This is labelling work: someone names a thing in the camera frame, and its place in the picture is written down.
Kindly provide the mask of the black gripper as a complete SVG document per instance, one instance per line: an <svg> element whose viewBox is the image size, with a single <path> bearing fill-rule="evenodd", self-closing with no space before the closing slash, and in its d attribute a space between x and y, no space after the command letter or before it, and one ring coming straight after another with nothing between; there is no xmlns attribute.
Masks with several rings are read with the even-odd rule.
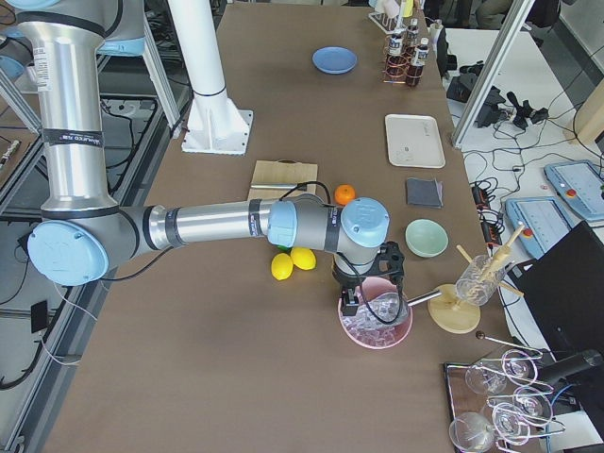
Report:
<svg viewBox="0 0 604 453"><path fill-rule="evenodd" d="M343 252L337 252L332 266L332 275L340 284L340 314L354 317L360 306L369 302L364 295L362 283L369 277L384 277L394 284L395 292L402 294L404 277L404 257L399 245L387 241L380 245L368 268L361 271L361 265L353 263Z"/></svg>

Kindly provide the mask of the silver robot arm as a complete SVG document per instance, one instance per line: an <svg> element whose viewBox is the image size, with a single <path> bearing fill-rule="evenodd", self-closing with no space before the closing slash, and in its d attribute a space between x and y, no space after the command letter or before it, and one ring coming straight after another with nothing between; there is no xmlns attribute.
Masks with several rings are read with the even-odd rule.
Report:
<svg viewBox="0 0 604 453"><path fill-rule="evenodd" d="M277 200L166 209L121 207L109 194L96 57L144 49L140 1L17 1L30 40L42 117L49 196L27 253L48 279L79 286L142 254L190 243L266 237L275 245L334 257L341 312L366 302L368 277L403 279L403 257L387 240L387 210L359 198L339 208L305 193Z"/></svg>

